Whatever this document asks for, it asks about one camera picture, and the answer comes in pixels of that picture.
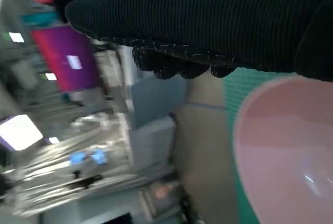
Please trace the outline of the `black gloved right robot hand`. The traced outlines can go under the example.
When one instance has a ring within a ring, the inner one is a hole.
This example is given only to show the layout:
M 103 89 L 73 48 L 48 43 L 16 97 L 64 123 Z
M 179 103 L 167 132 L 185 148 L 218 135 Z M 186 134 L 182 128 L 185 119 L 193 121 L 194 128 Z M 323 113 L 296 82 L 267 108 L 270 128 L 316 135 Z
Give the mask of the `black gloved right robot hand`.
M 132 48 L 158 79 L 237 68 L 332 81 L 332 0 L 74 0 L 79 33 Z

